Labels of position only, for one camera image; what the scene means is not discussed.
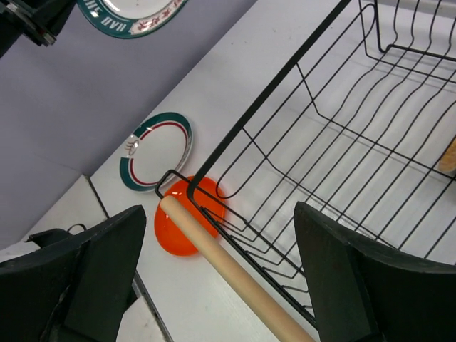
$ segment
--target lavender wall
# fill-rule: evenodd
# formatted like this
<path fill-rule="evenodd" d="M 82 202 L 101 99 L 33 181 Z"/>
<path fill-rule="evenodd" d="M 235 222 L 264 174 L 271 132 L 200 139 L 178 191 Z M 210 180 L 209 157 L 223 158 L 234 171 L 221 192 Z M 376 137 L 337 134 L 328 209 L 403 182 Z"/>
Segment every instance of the lavender wall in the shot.
<path fill-rule="evenodd" d="M 0 248 L 91 175 L 254 2 L 189 0 L 133 40 L 75 8 L 54 46 L 21 38 L 0 60 Z"/>

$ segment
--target red stripe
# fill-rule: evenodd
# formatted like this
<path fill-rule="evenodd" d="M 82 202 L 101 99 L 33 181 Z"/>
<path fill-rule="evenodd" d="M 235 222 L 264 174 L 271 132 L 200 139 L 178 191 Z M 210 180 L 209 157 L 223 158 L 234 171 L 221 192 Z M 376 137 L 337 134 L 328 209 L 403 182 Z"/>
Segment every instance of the red stripe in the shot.
<path fill-rule="evenodd" d="M 152 132 L 153 130 L 155 130 L 156 128 L 159 128 L 159 127 L 162 127 L 162 126 L 165 126 L 165 125 L 173 125 L 173 126 L 176 126 L 178 128 L 180 128 L 180 130 L 184 133 L 184 136 L 185 136 L 185 146 L 187 146 L 187 141 L 188 141 L 188 136 L 187 136 L 187 131 L 182 127 L 182 125 L 180 125 L 179 123 L 174 123 L 174 122 L 163 122 L 163 123 L 158 123 L 157 125 L 155 126 L 152 126 L 151 128 L 147 129 L 141 136 L 140 136 L 140 140 L 143 140 L 150 132 Z M 133 172 L 133 160 L 134 159 L 130 159 L 130 174 L 131 174 L 131 177 L 133 178 L 133 180 L 135 182 L 137 182 L 139 185 L 146 185 L 146 186 L 151 186 L 151 185 L 156 185 L 158 183 L 157 182 L 153 182 L 153 183 L 146 183 L 146 182 L 142 182 L 138 179 L 138 177 L 136 177 L 135 173 Z"/>

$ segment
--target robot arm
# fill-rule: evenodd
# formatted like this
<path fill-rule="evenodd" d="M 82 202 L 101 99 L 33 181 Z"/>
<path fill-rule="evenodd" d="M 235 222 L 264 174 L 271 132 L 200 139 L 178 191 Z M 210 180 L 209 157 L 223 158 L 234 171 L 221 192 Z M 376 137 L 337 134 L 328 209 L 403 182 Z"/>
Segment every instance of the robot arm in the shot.
<path fill-rule="evenodd" d="M 0 58 L 21 34 L 52 45 L 77 0 L 0 0 Z"/>

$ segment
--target plate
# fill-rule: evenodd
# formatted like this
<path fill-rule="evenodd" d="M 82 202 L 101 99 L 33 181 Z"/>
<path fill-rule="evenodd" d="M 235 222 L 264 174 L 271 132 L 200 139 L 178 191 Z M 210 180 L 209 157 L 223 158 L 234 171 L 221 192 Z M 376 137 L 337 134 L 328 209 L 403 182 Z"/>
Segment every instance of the plate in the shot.
<path fill-rule="evenodd" d="M 184 165 L 192 141 L 190 123 L 179 113 L 147 119 L 125 141 L 119 167 L 123 184 L 135 191 L 154 190 L 168 170 L 178 171 Z"/>
<path fill-rule="evenodd" d="M 78 0 L 98 30 L 116 38 L 140 38 L 165 25 L 187 0 Z"/>
<path fill-rule="evenodd" d="M 207 219 L 201 214 L 201 212 L 190 202 L 187 197 L 187 187 L 188 182 L 185 180 L 180 180 L 175 183 L 171 188 L 166 191 L 165 196 L 176 197 L 180 204 L 188 210 L 192 216 L 198 220 L 198 222 L 213 236 L 216 237 L 219 233 L 212 226 L 212 224 L 207 221 Z M 225 203 L 224 199 L 221 199 L 217 196 L 216 193 L 216 183 L 208 177 L 204 177 L 199 183 L 199 187 L 204 191 L 208 192 L 215 198 L 217 198 L 221 203 Z M 219 188 L 218 193 L 220 196 L 224 196 L 223 191 Z M 220 203 L 214 201 L 211 197 L 207 196 L 199 190 L 195 190 L 195 201 L 202 207 L 207 208 L 210 212 L 214 213 L 213 217 L 218 221 L 222 221 L 225 215 L 225 208 Z M 155 236 L 157 237 L 158 243 L 160 246 L 167 252 L 178 255 L 181 257 L 186 257 L 198 252 L 197 248 L 193 246 L 189 239 L 186 238 L 184 233 L 180 231 L 179 228 L 171 221 L 171 219 L 163 212 L 160 205 L 157 208 L 155 213 Z"/>

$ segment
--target wooden rod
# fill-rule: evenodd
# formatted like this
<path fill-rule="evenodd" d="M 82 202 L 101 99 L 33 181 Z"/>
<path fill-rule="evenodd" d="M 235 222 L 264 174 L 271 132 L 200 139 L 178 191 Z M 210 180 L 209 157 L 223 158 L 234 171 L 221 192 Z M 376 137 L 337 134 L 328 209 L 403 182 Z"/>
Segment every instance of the wooden rod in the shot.
<path fill-rule="evenodd" d="M 163 211 L 281 342 L 315 342 L 172 196 L 160 202 Z"/>

